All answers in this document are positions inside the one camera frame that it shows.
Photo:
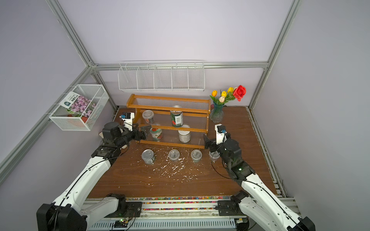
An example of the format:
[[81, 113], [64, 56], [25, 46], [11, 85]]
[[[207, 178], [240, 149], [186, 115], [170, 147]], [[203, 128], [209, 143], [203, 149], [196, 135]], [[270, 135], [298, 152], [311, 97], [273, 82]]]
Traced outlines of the dark seed plastic jar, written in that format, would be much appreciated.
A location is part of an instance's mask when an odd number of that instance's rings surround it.
[[212, 162], [216, 162], [220, 158], [220, 155], [217, 151], [209, 152], [209, 156], [210, 156]]

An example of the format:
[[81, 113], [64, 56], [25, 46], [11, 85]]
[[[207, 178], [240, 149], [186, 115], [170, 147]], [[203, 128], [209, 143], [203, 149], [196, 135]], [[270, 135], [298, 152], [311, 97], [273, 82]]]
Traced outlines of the tomato lid round tin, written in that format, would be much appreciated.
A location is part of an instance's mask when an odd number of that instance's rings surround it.
[[152, 139], [154, 141], [159, 141], [163, 138], [162, 129], [151, 128], [150, 129], [150, 134], [151, 134]]

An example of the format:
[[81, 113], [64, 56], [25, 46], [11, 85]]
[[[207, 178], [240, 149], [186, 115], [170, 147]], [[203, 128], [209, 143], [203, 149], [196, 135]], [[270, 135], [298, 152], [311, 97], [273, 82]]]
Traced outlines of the red seed plastic jar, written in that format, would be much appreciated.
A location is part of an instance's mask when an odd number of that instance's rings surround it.
[[151, 110], [145, 110], [142, 113], [142, 117], [147, 124], [152, 124], [154, 122], [154, 112]]

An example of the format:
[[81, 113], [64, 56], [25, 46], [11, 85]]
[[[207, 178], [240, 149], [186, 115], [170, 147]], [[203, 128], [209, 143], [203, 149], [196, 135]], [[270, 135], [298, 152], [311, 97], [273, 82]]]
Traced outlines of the green seed plastic jar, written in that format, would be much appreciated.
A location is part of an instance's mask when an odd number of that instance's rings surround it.
[[194, 149], [192, 152], [191, 152], [191, 158], [193, 160], [194, 163], [197, 163], [199, 161], [201, 161], [202, 159], [202, 152], [198, 149]]

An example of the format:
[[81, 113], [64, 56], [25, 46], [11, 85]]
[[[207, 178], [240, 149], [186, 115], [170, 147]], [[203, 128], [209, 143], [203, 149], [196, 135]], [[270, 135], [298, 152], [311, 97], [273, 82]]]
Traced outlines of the silver green tin can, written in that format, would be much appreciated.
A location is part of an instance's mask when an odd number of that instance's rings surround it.
[[152, 165], [155, 162], [155, 154], [154, 151], [151, 149], [146, 149], [142, 152], [142, 160], [147, 164], [147, 165]]

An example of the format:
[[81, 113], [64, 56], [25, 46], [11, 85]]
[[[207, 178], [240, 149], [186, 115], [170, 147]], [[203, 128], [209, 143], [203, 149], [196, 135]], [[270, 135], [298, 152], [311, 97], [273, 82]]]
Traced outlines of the white tin can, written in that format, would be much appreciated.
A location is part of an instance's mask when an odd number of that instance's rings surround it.
[[188, 143], [191, 140], [190, 131], [178, 131], [179, 141], [182, 143]]

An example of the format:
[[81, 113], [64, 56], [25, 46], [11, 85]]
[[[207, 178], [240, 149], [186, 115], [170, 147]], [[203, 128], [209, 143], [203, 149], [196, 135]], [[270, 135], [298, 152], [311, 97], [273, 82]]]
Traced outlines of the green red tomato can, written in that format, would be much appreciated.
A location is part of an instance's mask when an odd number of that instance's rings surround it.
[[182, 111], [170, 111], [172, 126], [180, 128], [183, 126], [183, 112]]

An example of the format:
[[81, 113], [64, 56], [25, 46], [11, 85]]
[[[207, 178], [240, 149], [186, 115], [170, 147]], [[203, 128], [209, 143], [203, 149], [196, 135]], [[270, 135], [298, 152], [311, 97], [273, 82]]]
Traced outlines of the purple seed plastic jar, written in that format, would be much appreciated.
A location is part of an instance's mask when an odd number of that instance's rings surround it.
[[172, 149], [169, 153], [168, 153], [168, 158], [171, 160], [171, 161], [178, 161], [179, 158], [180, 158], [180, 152], [176, 149]]

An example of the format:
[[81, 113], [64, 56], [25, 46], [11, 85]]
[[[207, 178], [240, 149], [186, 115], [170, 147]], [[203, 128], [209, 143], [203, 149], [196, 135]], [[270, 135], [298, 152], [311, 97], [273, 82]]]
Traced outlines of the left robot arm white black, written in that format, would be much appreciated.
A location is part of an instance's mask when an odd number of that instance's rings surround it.
[[146, 140], [151, 136], [151, 128], [151, 125], [107, 123], [100, 132], [102, 145], [93, 152], [84, 170], [52, 203], [42, 204], [37, 210], [38, 229], [86, 231], [108, 215], [134, 216], [135, 213], [128, 210], [123, 194], [110, 193], [86, 209], [82, 206], [100, 178], [122, 157], [122, 149], [129, 148], [131, 141]]

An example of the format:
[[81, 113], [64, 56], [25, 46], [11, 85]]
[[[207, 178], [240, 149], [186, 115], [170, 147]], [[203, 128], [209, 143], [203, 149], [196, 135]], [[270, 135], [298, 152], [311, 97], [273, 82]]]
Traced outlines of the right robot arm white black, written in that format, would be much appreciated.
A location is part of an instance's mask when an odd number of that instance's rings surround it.
[[204, 137], [205, 149], [217, 152], [225, 165], [229, 179], [243, 191], [235, 195], [240, 211], [252, 218], [265, 231], [314, 231], [314, 222], [301, 218], [288, 208], [263, 183], [255, 170], [242, 158], [242, 150], [236, 140], [223, 134], [222, 138]]

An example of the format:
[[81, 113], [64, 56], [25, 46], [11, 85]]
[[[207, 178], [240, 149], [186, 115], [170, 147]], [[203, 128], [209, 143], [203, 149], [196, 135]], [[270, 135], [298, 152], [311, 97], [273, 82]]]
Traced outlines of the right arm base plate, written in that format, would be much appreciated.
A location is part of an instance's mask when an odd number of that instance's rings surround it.
[[218, 211], [219, 216], [245, 216], [239, 205], [231, 200], [218, 201], [215, 210]]

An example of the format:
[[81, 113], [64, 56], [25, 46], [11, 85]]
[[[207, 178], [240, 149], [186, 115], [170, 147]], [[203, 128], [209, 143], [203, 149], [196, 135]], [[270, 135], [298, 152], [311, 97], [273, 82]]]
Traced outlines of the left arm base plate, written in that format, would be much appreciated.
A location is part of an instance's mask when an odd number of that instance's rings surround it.
[[142, 202], [126, 202], [124, 207], [119, 207], [108, 215], [110, 218], [138, 218], [142, 211]]

